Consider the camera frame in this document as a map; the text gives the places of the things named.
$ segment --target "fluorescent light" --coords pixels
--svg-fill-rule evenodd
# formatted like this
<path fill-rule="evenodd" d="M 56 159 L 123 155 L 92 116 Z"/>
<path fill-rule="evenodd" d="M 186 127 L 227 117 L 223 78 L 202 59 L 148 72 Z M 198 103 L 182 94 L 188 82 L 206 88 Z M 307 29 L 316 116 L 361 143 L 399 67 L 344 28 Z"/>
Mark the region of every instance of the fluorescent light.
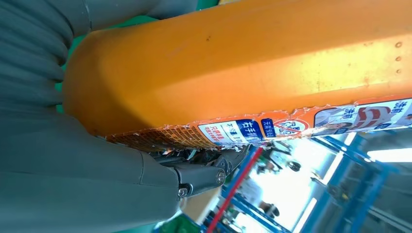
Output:
<path fill-rule="evenodd" d="M 356 136 L 356 133 L 348 134 L 348 136 L 346 137 L 346 139 L 344 141 L 345 145 L 350 146 L 350 144 L 352 143 L 355 136 Z M 336 154 L 335 159 L 333 160 L 333 162 L 330 165 L 329 169 L 327 170 L 325 176 L 321 180 L 321 182 L 324 185 L 327 185 L 327 183 L 329 183 L 330 179 L 332 178 L 333 174 L 335 173 L 335 170 L 338 168 L 339 163 L 341 162 L 342 159 L 343 159 L 343 151 L 340 151 Z"/>
<path fill-rule="evenodd" d="M 308 206 L 306 207 L 305 211 L 303 212 L 302 216 L 299 219 L 299 222 L 297 223 L 295 229 L 293 230 L 293 233 L 299 233 L 303 225 L 306 223 L 306 220 L 308 219 L 309 215 L 311 214 L 313 208 L 315 207 L 315 204 L 318 200 L 316 198 L 312 198 L 310 200 Z"/>
<path fill-rule="evenodd" d="M 375 150 L 367 153 L 371 160 L 384 163 L 412 163 L 412 148 Z"/>
<path fill-rule="evenodd" d="M 348 136 L 346 137 L 344 143 L 349 146 L 352 143 L 353 139 L 355 139 L 355 136 L 356 136 L 355 132 L 349 133 Z"/>

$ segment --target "warning label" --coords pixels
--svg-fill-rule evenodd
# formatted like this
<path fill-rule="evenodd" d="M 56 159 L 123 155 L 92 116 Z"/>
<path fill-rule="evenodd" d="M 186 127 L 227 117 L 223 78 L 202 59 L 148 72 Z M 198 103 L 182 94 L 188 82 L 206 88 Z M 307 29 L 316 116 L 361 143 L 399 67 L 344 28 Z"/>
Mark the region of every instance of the warning label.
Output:
<path fill-rule="evenodd" d="M 310 137 L 412 127 L 412 99 L 363 100 L 352 105 L 250 114 L 108 137 L 144 151 L 262 145 L 278 138 Z"/>
<path fill-rule="evenodd" d="M 199 125 L 200 131 L 214 144 L 248 144 L 263 140 L 259 124 L 250 119 Z"/>
<path fill-rule="evenodd" d="M 309 124 L 299 119 L 285 119 L 274 123 L 277 135 L 289 136 L 301 134 L 309 128 Z"/>

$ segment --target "red pole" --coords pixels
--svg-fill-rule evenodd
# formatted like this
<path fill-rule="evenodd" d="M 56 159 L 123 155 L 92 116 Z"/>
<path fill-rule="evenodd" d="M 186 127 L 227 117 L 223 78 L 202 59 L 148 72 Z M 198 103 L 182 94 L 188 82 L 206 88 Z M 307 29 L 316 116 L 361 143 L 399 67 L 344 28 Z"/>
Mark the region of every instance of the red pole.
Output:
<path fill-rule="evenodd" d="M 243 170 L 243 172 L 240 174 L 239 179 L 236 181 L 235 185 L 233 186 L 233 189 L 231 189 L 229 191 L 229 194 L 227 195 L 226 200 L 224 201 L 223 205 L 221 206 L 220 210 L 218 211 L 218 213 L 215 215 L 214 219 L 212 220 L 211 224 L 209 225 L 208 229 L 207 229 L 207 233 L 212 233 L 213 229 L 215 229 L 216 225 L 218 224 L 219 219 L 222 217 L 223 212 L 225 211 L 225 209 L 229 206 L 230 200 L 233 198 L 233 196 L 235 195 L 236 189 L 240 186 L 240 184 L 242 183 L 243 179 L 245 178 L 245 176 L 249 173 L 250 169 L 252 168 L 253 164 L 255 163 L 255 161 L 259 158 L 260 154 L 262 154 L 263 149 L 262 148 L 258 148 L 255 152 L 255 154 L 253 155 L 252 159 L 249 161 L 249 163 L 247 164 L 247 166 L 245 167 L 245 170 Z"/>

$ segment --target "bolt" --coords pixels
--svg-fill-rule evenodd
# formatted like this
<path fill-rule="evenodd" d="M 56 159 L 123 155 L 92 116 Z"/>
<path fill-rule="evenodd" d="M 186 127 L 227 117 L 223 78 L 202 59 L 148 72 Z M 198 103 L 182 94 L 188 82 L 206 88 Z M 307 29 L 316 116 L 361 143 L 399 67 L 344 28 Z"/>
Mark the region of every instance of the bolt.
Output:
<path fill-rule="evenodd" d="M 187 194 L 188 194 L 188 189 L 187 188 L 179 188 L 179 193 L 178 193 L 179 197 L 184 197 Z"/>
<path fill-rule="evenodd" d="M 226 179 L 225 173 L 222 172 L 222 171 L 220 171 L 220 172 L 218 173 L 218 175 L 217 175 L 218 183 L 224 182 L 225 179 Z"/>

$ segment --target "red circle symbol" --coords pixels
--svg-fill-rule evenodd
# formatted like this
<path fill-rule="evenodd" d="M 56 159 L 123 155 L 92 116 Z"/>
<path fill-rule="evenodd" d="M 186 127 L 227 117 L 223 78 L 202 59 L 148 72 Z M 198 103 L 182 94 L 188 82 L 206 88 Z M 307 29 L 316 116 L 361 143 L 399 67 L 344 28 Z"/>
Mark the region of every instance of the red circle symbol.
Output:
<path fill-rule="evenodd" d="M 276 135 L 297 135 L 309 128 L 309 124 L 300 119 L 283 119 L 273 123 Z"/>

